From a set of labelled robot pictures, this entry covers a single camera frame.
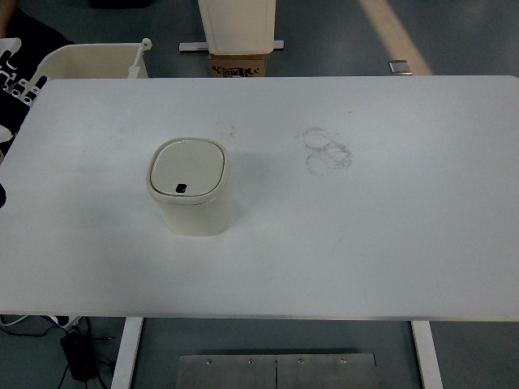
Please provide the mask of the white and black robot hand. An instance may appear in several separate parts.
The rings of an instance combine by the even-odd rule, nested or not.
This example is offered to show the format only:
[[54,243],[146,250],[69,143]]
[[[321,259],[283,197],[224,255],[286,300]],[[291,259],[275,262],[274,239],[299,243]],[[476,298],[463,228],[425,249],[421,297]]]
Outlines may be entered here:
[[19,55],[6,49],[1,54],[1,160],[11,148],[16,135],[48,78],[35,83],[18,76]]

